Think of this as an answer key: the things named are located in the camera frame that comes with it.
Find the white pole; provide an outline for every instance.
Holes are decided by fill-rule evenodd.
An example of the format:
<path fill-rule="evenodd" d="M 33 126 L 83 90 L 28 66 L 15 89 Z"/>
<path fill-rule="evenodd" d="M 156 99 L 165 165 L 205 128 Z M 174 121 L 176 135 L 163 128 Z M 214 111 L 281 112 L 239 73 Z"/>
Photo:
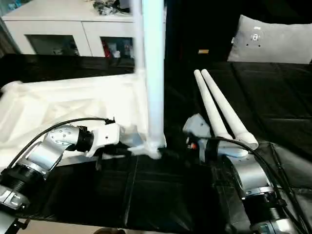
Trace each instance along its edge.
<path fill-rule="evenodd" d="M 245 142 L 250 148 L 255 150 L 258 148 L 259 144 L 254 136 L 248 132 L 240 118 L 237 116 L 232 106 L 224 97 L 223 93 L 210 76 L 206 69 L 201 71 L 211 93 L 213 94 L 215 101 L 217 102 L 219 108 L 221 109 L 227 123 L 229 124 L 231 130 L 233 131 L 235 138 L 237 140 Z"/>
<path fill-rule="evenodd" d="M 144 40 L 143 40 L 143 16 L 142 16 L 142 1 L 131 1 L 131 12 L 134 21 L 134 54 L 135 54 L 135 68 L 136 72 L 140 72 L 145 69 L 144 63 Z"/>
<path fill-rule="evenodd" d="M 142 0 L 146 88 L 148 100 L 148 149 L 166 145 L 164 137 L 164 40 L 163 0 Z"/>
<path fill-rule="evenodd" d="M 194 71 L 194 75 L 196 78 L 197 85 L 200 90 L 201 97 L 203 99 L 206 112 L 211 124 L 211 127 L 213 129 L 214 135 L 216 137 L 223 137 L 226 139 L 233 139 L 231 135 L 228 134 L 228 131 L 226 130 L 224 123 L 222 121 L 222 118 L 215 106 L 214 100 L 211 97 L 211 94 L 206 86 L 206 83 L 203 79 L 203 76 L 201 75 L 199 70 Z"/>

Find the gray pillow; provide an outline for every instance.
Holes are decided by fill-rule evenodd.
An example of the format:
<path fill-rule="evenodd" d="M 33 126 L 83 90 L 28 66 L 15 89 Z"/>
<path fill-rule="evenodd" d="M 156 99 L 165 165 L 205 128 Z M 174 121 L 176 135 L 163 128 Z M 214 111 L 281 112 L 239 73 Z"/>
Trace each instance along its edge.
<path fill-rule="evenodd" d="M 228 61 L 310 63 L 312 24 L 263 23 L 241 15 Z"/>

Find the glass cabinet door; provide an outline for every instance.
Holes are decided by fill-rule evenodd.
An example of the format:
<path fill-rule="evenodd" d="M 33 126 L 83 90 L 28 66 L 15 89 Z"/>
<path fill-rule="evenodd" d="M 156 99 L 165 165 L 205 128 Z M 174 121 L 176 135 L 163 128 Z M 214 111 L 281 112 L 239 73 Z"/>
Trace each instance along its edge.
<path fill-rule="evenodd" d="M 133 58 L 132 22 L 83 22 L 92 55 Z"/>
<path fill-rule="evenodd" d="M 5 21 L 22 54 L 92 56 L 79 21 Z"/>
<path fill-rule="evenodd" d="M 100 37 L 102 50 L 108 58 L 134 58 L 132 38 Z"/>
<path fill-rule="evenodd" d="M 72 35 L 26 35 L 37 55 L 79 56 Z"/>

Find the black table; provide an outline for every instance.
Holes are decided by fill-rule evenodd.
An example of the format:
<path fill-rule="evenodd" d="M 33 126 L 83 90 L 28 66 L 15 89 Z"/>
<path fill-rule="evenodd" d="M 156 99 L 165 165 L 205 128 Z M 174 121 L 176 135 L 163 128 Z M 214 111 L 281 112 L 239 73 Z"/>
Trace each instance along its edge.
<path fill-rule="evenodd" d="M 244 233 L 248 219 L 222 165 L 191 163 L 181 129 L 205 109 L 193 75 L 206 68 L 247 129 L 258 152 L 280 162 L 312 222 L 312 66 L 272 63 L 176 64 L 165 72 L 165 135 L 160 160 L 112 159 L 58 167 L 20 217 L 173 233 Z M 1 85 L 133 72 L 129 60 L 6 56 Z"/>

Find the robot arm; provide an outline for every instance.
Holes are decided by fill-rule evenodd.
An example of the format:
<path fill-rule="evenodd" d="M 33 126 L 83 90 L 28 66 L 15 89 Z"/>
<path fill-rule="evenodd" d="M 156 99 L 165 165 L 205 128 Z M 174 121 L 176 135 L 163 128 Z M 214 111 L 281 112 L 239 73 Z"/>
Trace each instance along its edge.
<path fill-rule="evenodd" d="M 246 214 L 255 234 L 296 234 L 265 172 L 254 156 L 227 156 Z"/>
<path fill-rule="evenodd" d="M 187 120 L 183 131 L 190 135 L 187 139 L 188 148 L 199 150 L 202 163 L 209 163 L 215 152 L 218 157 L 225 157 L 253 233 L 298 233 L 283 210 L 285 202 L 277 198 L 270 180 L 254 155 L 248 151 L 246 155 L 242 155 L 242 148 L 230 142 L 220 141 L 218 145 L 213 145 L 207 139 L 210 137 L 210 128 L 199 114 Z"/>
<path fill-rule="evenodd" d="M 65 150 L 86 152 L 86 156 L 91 157 L 97 149 L 117 144 L 119 132 L 116 123 L 103 125 L 92 132 L 86 127 L 72 125 L 51 130 L 43 141 L 32 145 L 14 167 L 2 171 L 0 206 L 10 210 L 24 209 L 60 162 Z"/>

